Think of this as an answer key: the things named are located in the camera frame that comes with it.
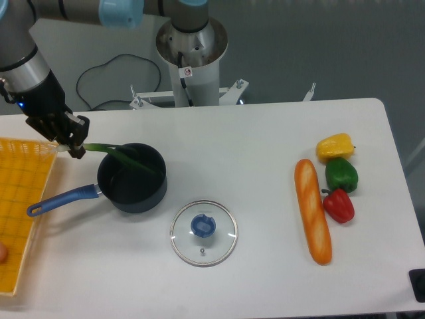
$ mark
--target blue lid knob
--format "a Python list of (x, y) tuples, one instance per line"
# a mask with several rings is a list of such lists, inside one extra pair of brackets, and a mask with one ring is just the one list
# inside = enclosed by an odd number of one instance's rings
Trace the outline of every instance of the blue lid knob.
[(210, 237), (215, 232), (215, 220), (205, 214), (199, 214), (192, 219), (191, 228), (196, 236)]

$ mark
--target yellow bell pepper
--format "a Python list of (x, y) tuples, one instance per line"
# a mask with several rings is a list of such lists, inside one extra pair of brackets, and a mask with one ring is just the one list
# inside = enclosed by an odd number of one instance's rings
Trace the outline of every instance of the yellow bell pepper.
[(317, 143), (316, 155), (319, 161), (326, 163), (331, 158), (345, 158), (346, 160), (354, 153), (354, 145), (347, 133), (329, 136)]

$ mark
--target saucepan handle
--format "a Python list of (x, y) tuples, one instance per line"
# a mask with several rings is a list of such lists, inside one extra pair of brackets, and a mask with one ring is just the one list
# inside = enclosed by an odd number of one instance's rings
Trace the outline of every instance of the saucepan handle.
[(80, 199), (98, 198), (101, 194), (102, 192), (95, 184), (82, 186), (67, 191), (66, 193), (46, 199), (45, 201), (41, 201), (40, 203), (31, 205), (27, 209), (27, 215), (29, 217), (39, 216), (58, 207), (72, 203), (73, 201), (78, 201)]

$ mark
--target green bell pepper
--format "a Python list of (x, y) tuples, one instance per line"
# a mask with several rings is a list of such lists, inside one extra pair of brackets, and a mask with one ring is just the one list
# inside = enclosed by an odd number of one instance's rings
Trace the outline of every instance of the green bell pepper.
[(341, 188), (350, 193), (357, 188), (359, 175), (345, 158), (331, 159), (326, 165), (325, 174), (327, 186), (332, 191)]

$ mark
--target baguette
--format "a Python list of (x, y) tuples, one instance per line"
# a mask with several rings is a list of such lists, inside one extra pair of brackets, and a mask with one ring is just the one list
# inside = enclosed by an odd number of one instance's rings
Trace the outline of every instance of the baguette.
[(332, 259), (331, 235), (313, 163), (309, 159), (301, 159), (296, 165), (294, 177), (310, 255), (317, 264), (326, 265)]

